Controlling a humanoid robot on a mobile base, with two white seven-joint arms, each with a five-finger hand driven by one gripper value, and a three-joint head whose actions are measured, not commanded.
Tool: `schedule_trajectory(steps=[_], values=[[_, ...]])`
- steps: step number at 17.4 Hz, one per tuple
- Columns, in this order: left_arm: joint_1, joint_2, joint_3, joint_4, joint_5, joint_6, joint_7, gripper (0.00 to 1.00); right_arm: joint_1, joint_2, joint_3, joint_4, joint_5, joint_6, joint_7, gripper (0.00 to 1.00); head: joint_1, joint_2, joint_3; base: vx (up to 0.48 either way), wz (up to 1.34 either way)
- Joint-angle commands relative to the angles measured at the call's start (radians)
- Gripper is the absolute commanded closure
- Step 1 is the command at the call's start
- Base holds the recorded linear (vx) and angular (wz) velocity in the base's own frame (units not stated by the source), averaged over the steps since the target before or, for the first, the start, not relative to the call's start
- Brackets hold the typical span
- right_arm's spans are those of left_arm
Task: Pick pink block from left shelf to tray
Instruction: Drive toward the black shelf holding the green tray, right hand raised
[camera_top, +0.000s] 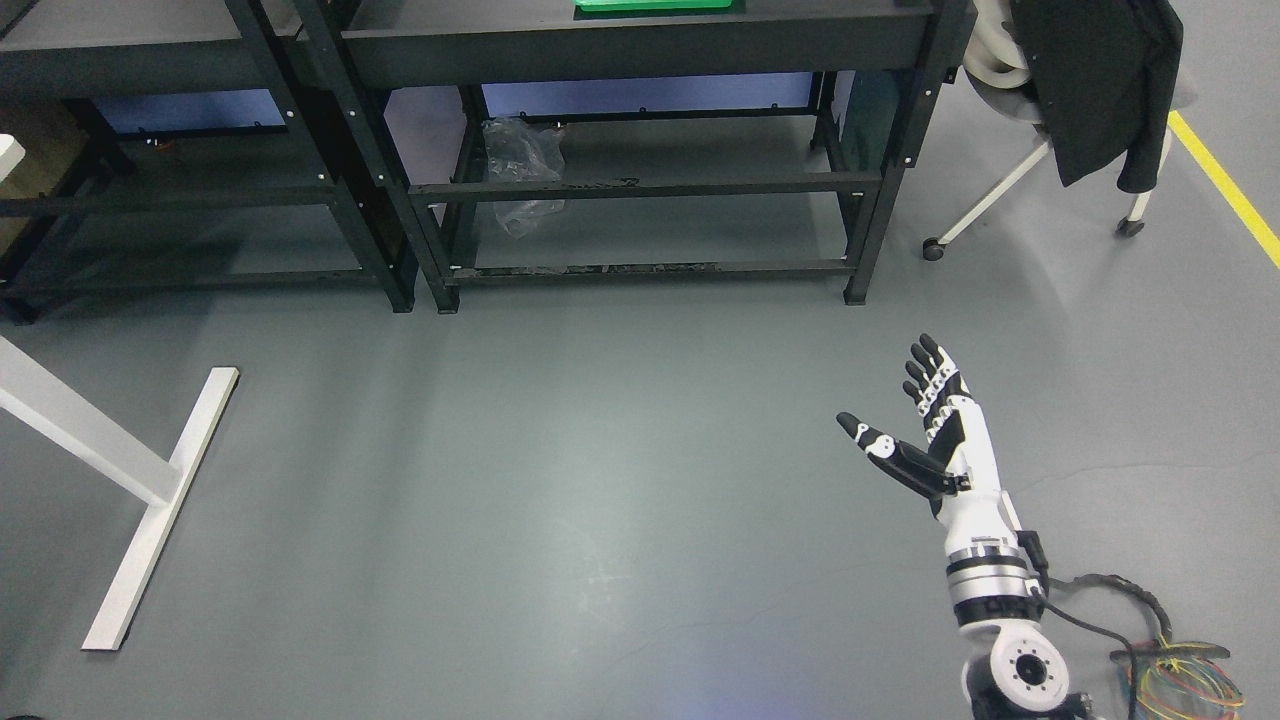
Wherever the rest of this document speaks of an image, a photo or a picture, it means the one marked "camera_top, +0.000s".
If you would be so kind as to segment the white robotic hand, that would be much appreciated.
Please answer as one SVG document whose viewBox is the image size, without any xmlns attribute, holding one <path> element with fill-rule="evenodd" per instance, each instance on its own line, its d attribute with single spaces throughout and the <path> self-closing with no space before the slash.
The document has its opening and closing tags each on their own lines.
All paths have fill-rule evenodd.
<svg viewBox="0 0 1280 720">
<path fill-rule="evenodd" d="M 838 413 L 836 421 L 869 461 L 887 477 L 923 498 L 942 498 L 937 514 L 946 530 L 943 548 L 961 551 L 974 546 L 1018 544 L 1018 515 L 1010 512 L 1007 491 L 996 465 L 995 450 L 980 405 L 950 354 L 929 334 L 922 333 L 910 346 L 902 391 L 914 402 L 924 427 L 963 430 L 951 452 L 947 470 L 965 475 L 968 489 L 938 457 L 896 439 L 864 423 L 851 413 Z"/>
</svg>

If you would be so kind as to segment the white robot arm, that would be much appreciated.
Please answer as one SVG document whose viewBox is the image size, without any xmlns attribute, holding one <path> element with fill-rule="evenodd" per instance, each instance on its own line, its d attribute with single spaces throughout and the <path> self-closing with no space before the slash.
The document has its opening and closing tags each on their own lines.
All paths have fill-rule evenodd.
<svg viewBox="0 0 1280 720">
<path fill-rule="evenodd" d="M 977 719 L 1089 719 L 1091 697 L 1071 691 L 1066 661 L 1042 632 L 1047 562 L 1000 479 L 984 413 L 933 338 L 922 334 L 910 354 L 902 387 L 922 419 L 924 448 L 851 413 L 836 419 L 943 527 L 950 603 L 972 644 L 964 700 Z"/>
</svg>

